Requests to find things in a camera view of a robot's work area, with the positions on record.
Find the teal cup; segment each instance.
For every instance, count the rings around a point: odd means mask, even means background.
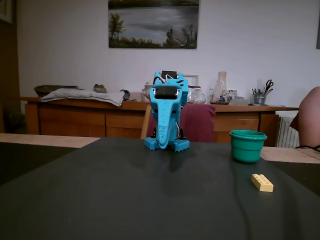
[[[251,130],[232,130],[231,155],[242,163],[255,163],[260,159],[261,150],[267,136],[263,132]]]

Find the person's arm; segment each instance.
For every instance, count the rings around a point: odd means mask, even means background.
[[[320,86],[312,89],[302,100],[298,113],[300,145],[320,145]]]

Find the red cloth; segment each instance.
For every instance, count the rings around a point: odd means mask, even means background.
[[[210,104],[187,104],[181,110],[180,127],[191,142],[213,142],[214,115],[216,109]],[[146,136],[152,136],[157,121],[150,113]]]

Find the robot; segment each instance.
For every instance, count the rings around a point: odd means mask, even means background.
[[[150,150],[170,146],[175,152],[189,148],[189,141],[180,128],[180,114],[188,100],[188,80],[174,71],[157,71],[150,89],[152,117],[157,121],[153,136],[144,139]]]

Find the basket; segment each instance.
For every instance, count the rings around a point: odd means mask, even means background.
[[[58,90],[58,89],[77,89],[78,86],[63,86],[63,85],[41,85],[36,86],[34,88],[34,91],[39,96],[39,98],[42,98],[44,96],[47,96],[49,93]]]

